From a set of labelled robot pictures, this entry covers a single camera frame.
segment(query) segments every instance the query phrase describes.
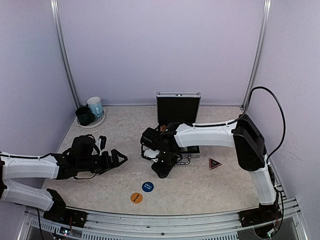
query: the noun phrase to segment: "dark green mug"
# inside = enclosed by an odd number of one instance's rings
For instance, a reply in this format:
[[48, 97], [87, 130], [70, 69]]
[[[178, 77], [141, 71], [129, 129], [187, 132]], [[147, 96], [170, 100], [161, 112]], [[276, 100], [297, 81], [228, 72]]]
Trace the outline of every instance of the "dark green mug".
[[75, 115], [80, 125], [87, 126], [95, 120], [95, 115], [91, 112], [90, 107], [82, 106], [75, 111]]

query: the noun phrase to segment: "cup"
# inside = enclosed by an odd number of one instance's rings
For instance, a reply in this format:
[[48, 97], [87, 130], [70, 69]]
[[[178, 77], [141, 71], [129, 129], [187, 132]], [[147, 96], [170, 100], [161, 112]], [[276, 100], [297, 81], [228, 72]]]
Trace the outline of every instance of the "cup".
[[75, 111], [75, 115], [79, 120], [80, 125], [87, 126], [95, 120], [95, 115], [91, 112], [91, 109], [87, 106], [79, 107]]
[[100, 118], [104, 114], [100, 97], [91, 97], [86, 103], [96, 118]]

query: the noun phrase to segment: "blue circle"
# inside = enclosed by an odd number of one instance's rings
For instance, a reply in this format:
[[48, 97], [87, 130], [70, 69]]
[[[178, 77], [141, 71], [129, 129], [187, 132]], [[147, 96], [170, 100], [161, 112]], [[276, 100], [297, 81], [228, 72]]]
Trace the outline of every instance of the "blue circle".
[[144, 184], [142, 184], [142, 190], [149, 193], [155, 188], [154, 184], [152, 182], [146, 181]]

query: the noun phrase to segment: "wall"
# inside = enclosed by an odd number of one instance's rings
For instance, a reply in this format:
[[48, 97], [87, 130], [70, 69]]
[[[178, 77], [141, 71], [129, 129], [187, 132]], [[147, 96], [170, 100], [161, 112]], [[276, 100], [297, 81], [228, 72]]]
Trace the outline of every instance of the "wall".
[[59, 1], [80, 100], [155, 104], [157, 91], [242, 104], [264, 0]]
[[[0, 1], [0, 150], [55, 152], [74, 117], [48, 0]], [[25, 180], [40, 187], [42, 180]], [[24, 208], [0, 203], [0, 239], [14, 239]]]
[[[320, 2], [275, 0], [271, 6], [256, 86], [279, 98], [287, 122], [282, 148], [272, 157], [286, 194], [296, 197], [311, 240], [320, 239]], [[249, 115], [272, 151], [282, 135], [276, 103], [255, 92]]]

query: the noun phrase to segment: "orange circle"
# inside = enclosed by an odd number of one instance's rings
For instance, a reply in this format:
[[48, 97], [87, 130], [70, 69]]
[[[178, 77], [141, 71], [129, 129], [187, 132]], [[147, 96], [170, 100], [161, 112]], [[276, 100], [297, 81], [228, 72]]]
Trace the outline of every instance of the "orange circle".
[[135, 192], [131, 195], [130, 199], [131, 199], [131, 202], [133, 202], [134, 204], [139, 204], [142, 202], [142, 199], [144, 198], [142, 197], [141, 193]]

